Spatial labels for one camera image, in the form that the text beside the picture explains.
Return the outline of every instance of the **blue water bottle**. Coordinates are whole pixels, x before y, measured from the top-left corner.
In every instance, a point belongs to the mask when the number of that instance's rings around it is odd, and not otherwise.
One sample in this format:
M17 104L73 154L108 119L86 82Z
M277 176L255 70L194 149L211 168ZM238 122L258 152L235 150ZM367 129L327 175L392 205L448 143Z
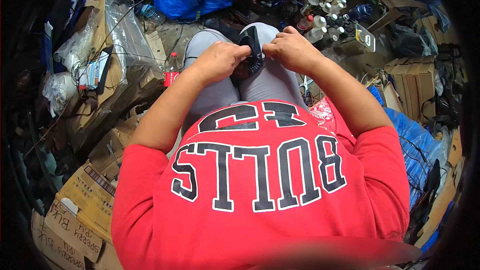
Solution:
M346 14L350 17L349 21L356 23L356 22L363 22L366 21L371 13L373 7L369 4L359 4L353 9L349 10Z

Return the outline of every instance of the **hand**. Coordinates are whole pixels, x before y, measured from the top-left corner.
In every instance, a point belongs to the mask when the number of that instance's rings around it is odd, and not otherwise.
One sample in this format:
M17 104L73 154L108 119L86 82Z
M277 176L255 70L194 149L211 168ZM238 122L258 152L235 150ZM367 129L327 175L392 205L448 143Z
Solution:
M325 58L291 26L277 33L272 42L263 44L261 50L266 57L273 57L288 70L307 76L318 67L319 60Z
M239 46L220 40L213 43L191 64L204 86L229 77L240 62L251 54L248 45Z

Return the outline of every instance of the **metal tool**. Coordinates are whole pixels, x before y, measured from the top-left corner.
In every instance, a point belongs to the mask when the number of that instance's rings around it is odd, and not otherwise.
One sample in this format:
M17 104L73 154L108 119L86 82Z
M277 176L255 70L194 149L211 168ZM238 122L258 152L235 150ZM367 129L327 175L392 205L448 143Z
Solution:
M303 97L303 102L306 105L312 104L312 100L309 96L310 91L308 90L308 85L310 85L313 81L314 81L313 79L307 80L307 75L305 75L303 76L303 83L298 85L299 87L305 88L305 96Z
M113 153L113 141L110 140L110 144L107 144L106 147L108 148L108 151L110 152L110 155L112 156L112 158L115 160L115 163L117 164L117 166L120 168L122 166L122 163L118 162L117 161L117 158L115 157L115 154Z

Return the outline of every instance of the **red label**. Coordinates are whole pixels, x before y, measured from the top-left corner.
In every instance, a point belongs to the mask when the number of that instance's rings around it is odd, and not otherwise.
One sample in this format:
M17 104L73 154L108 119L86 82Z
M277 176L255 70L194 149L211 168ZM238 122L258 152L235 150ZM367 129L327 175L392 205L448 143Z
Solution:
M179 72L165 72L165 80L163 81L164 87L169 87L174 80L177 79Z

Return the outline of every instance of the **red t-shirt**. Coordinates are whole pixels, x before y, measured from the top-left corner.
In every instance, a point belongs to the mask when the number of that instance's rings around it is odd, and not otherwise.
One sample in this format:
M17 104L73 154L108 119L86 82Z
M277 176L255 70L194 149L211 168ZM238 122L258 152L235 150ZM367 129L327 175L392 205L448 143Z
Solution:
M123 268L240 267L225 250L257 238L401 241L409 184L397 132L365 132L352 153L337 139L307 111L264 100L201 118L170 160L127 147L111 225Z

